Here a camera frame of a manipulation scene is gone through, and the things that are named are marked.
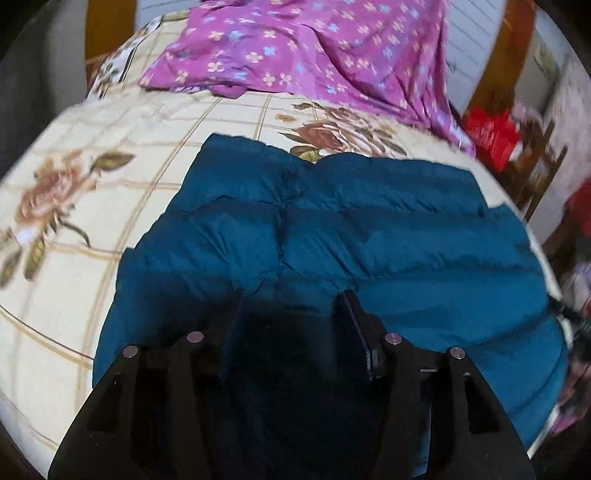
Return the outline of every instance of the wooden chair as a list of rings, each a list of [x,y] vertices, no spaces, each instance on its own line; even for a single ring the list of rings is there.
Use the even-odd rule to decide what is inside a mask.
[[[507,165],[499,177],[501,186],[517,208],[523,210],[527,207],[524,215],[526,222],[530,221],[568,152],[568,148],[564,147],[556,158],[553,149],[548,147],[555,127],[554,121],[551,121],[545,132],[533,129],[526,133],[523,152],[515,163]],[[543,171],[532,179],[531,175],[540,163],[544,166]]]

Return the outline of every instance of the silver screw head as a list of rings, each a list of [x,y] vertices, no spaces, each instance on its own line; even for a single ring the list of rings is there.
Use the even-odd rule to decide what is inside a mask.
[[[461,360],[462,358],[464,358],[466,356],[466,352],[464,351],[463,348],[460,348],[458,346],[453,346],[449,352],[451,353],[453,358],[457,358],[458,360]]]
[[[191,332],[187,335],[187,341],[189,343],[199,343],[203,342],[205,335],[202,332]]]
[[[135,345],[128,345],[123,349],[123,356],[125,358],[133,358],[139,352],[139,349]]]
[[[387,333],[384,338],[390,345],[398,345],[399,343],[402,343],[402,337],[397,333]]]

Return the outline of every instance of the purple floral blanket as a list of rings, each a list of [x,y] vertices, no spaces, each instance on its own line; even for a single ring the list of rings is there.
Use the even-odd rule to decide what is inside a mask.
[[[448,0],[209,0],[143,75],[150,89],[289,92],[394,116],[471,152],[445,85]]]

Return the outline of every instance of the floral bedsheet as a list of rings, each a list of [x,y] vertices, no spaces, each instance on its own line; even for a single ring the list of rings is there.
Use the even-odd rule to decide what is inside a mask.
[[[475,160],[383,116],[285,93],[144,92],[139,78],[185,16],[155,20],[108,59],[118,67],[99,75],[88,100],[62,113],[0,183],[0,420],[43,475],[90,393],[121,254],[163,213],[211,133],[309,161],[342,151],[426,158],[470,170],[491,206],[510,203]],[[533,237],[531,245],[558,297]]]

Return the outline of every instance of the rose print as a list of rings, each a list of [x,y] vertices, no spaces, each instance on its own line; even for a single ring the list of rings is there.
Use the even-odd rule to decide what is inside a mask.
[[[34,173],[36,183],[22,194],[14,216],[15,227],[0,232],[0,288],[11,282],[23,257],[25,278],[29,281],[37,278],[51,232],[71,230],[90,247],[88,234],[67,218],[74,204],[96,188],[103,173],[127,165],[134,155],[108,152],[100,155],[90,168],[84,168],[82,153],[74,150],[65,155],[59,167],[50,157]]]

